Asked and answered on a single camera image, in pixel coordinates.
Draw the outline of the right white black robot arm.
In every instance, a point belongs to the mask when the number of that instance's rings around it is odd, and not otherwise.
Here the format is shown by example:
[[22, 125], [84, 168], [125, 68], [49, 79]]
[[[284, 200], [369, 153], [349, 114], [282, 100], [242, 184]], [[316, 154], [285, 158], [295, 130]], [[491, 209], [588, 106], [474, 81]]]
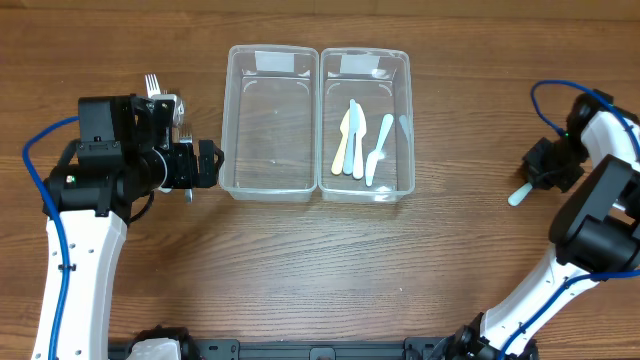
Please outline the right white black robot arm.
[[639, 274], [639, 126], [599, 110], [580, 133], [593, 169], [562, 206], [550, 245], [527, 277], [495, 307], [459, 330], [449, 359], [526, 359], [533, 337], [580, 294]]

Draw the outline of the yellow plastic knife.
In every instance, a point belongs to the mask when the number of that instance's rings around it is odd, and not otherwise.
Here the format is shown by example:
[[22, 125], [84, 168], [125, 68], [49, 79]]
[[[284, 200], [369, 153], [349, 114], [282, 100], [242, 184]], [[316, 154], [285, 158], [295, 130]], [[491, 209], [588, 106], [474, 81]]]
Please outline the yellow plastic knife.
[[346, 154], [346, 146], [347, 146], [348, 135], [349, 135], [349, 127], [350, 127], [349, 122], [350, 122], [350, 111], [347, 110], [342, 118], [342, 121], [339, 127], [339, 130], [341, 133], [341, 141], [339, 143], [338, 149], [336, 151], [336, 154], [334, 156], [332, 166], [331, 166], [331, 173], [333, 175], [340, 175], [343, 171], [345, 154]]

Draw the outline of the light blue plastic knife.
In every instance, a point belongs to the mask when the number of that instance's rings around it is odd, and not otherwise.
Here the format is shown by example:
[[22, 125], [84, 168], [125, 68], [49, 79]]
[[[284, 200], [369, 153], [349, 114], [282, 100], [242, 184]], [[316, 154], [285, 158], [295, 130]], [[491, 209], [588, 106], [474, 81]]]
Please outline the light blue plastic knife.
[[391, 126], [393, 125], [393, 122], [394, 122], [394, 116], [390, 113], [385, 114], [382, 118], [376, 145], [374, 149], [369, 153], [366, 159], [365, 184], [367, 187], [371, 187], [373, 185], [376, 166], [379, 161], [380, 154], [382, 152], [382, 148], [384, 146], [386, 138], [390, 132]]

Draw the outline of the mint green plastic knife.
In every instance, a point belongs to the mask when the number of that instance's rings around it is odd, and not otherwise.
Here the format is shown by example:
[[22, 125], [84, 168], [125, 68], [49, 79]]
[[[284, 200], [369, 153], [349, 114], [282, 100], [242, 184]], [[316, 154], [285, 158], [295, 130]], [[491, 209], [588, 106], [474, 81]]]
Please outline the mint green plastic knife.
[[525, 183], [508, 197], [508, 204], [513, 207], [518, 206], [528, 196], [532, 189], [533, 186], [531, 183]]

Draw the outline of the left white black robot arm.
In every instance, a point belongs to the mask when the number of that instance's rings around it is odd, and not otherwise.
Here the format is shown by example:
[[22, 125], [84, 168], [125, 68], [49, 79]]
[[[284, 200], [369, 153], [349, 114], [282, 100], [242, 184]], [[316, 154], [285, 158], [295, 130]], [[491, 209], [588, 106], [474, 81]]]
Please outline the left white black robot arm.
[[130, 225], [141, 218], [133, 204], [156, 192], [211, 188], [224, 153], [211, 140], [173, 132], [184, 126], [184, 103], [175, 94], [84, 97], [80, 135], [71, 140], [47, 178], [23, 161], [47, 217], [47, 275], [35, 359], [105, 359], [113, 285]]

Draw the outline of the white plastic knife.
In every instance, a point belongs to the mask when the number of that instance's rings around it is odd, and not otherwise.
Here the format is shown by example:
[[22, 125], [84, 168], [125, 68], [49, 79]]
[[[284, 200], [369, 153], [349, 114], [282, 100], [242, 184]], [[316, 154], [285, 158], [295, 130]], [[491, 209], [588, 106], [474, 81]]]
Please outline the white plastic knife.
[[355, 151], [353, 162], [352, 176], [356, 180], [360, 180], [364, 176], [364, 159], [363, 159], [363, 138], [367, 132], [366, 117], [359, 103], [356, 104], [359, 115], [359, 128], [355, 133]]

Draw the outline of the pale blue plastic knife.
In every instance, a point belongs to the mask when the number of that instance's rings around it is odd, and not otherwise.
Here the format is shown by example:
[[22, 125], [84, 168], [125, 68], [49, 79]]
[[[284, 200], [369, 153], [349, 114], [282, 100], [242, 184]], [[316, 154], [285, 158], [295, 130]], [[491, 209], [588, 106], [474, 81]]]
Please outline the pale blue plastic knife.
[[357, 109], [357, 102], [354, 99], [351, 99], [349, 102], [349, 131], [343, 164], [343, 173], [345, 175], [351, 175], [353, 173], [355, 158], [355, 136], [359, 127], [360, 117], [359, 111]]

